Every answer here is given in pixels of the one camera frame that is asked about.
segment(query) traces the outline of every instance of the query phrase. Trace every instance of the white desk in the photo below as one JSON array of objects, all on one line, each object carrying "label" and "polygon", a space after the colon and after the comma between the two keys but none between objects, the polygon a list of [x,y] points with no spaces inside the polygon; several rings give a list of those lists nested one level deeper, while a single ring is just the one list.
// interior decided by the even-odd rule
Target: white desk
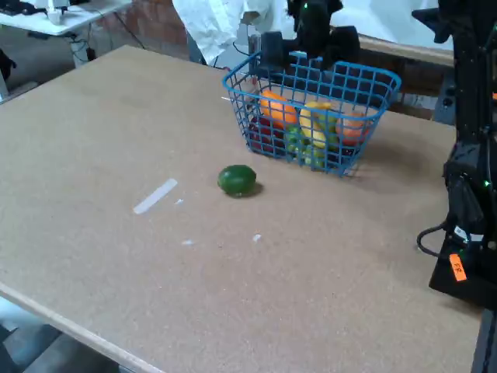
[{"label": "white desk", "polygon": [[[7,16],[0,13],[0,24],[45,33],[54,37],[61,37],[69,32],[77,33],[82,27],[95,22],[97,19],[131,7],[132,4],[132,0],[92,0],[87,4],[70,6],[69,10],[62,16],[61,25],[54,25],[44,13],[37,13],[31,16]],[[70,43],[69,45],[72,49],[75,66],[79,67],[84,64],[87,60],[85,41]],[[8,95],[5,82],[2,75],[0,75],[0,103]]]}]

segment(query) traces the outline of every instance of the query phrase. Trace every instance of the tape strip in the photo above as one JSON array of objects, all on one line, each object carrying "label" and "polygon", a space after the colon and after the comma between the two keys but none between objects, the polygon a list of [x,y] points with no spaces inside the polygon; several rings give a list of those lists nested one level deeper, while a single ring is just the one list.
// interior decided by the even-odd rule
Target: tape strip
[{"label": "tape strip", "polygon": [[145,198],[140,204],[138,204],[134,209],[135,214],[143,214],[154,204],[159,202],[167,193],[169,193],[172,188],[178,185],[178,182],[174,179],[169,179],[163,183],[159,188],[157,188],[154,193]]}]

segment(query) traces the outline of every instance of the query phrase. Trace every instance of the floor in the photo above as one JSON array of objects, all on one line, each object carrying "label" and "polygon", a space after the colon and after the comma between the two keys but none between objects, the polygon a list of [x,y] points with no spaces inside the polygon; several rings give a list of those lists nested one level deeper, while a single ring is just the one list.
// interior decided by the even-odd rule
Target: floor
[{"label": "floor", "polygon": [[[94,25],[89,34],[89,45],[97,56],[124,44],[137,46],[125,33],[109,33]],[[188,58],[186,46],[174,46],[153,40],[142,40],[147,49]],[[9,90],[30,82],[43,84],[74,68],[71,50],[65,39],[52,37],[40,40],[28,37],[27,32],[0,26],[0,48],[17,63],[7,81]],[[6,350],[25,373],[117,373],[116,364],[95,351],[81,345],[69,336],[49,326],[31,326],[16,330],[4,341]]]},{"label": "floor", "polygon": [[[96,50],[97,56],[108,53],[125,44],[139,47],[125,33],[109,33],[101,26],[93,26],[90,33],[89,45]],[[142,40],[145,47],[151,51],[187,59],[187,46],[176,46],[155,40]],[[12,75],[7,81],[9,89],[14,89],[27,82],[40,84],[58,77],[74,68],[71,50],[63,38],[51,37],[39,40],[28,37],[24,30],[3,26],[0,28],[0,48],[17,63]]]}]

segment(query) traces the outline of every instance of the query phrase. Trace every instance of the orange tag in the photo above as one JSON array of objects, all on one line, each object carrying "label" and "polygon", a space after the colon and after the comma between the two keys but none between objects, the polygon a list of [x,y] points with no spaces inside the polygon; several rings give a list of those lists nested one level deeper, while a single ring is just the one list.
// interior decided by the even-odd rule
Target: orange tag
[{"label": "orange tag", "polygon": [[456,281],[459,282],[467,280],[466,272],[464,272],[461,258],[457,254],[450,254],[449,260],[450,265],[452,266],[452,271],[454,272],[454,276],[456,277]]}]

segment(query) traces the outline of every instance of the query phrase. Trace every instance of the green fruit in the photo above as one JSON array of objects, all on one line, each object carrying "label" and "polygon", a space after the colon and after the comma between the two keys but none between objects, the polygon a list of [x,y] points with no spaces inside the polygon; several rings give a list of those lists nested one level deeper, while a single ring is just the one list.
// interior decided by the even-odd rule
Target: green fruit
[{"label": "green fruit", "polygon": [[324,150],[308,145],[302,155],[304,156],[304,163],[307,166],[312,166],[318,169],[325,168],[326,152]]},{"label": "green fruit", "polygon": [[309,144],[309,140],[304,136],[304,133],[299,126],[287,128],[285,140],[289,153],[298,153],[300,152],[300,149],[305,148],[305,145]]},{"label": "green fruit", "polygon": [[326,115],[319,114],[318,115],[318,125],[325,132],[326,139],[328,140],[328,144],[330,148],[338,148],[339,147],[339,137],[336,134],[336,123],[338,119],[328,115],[328,121],[326,120]]},{"label": "green fruit", "polygon": [[242,195],[250,193],[255,186],[257,175],[245,165],[228,166],[219,173],[217,185],[226,194]]}]

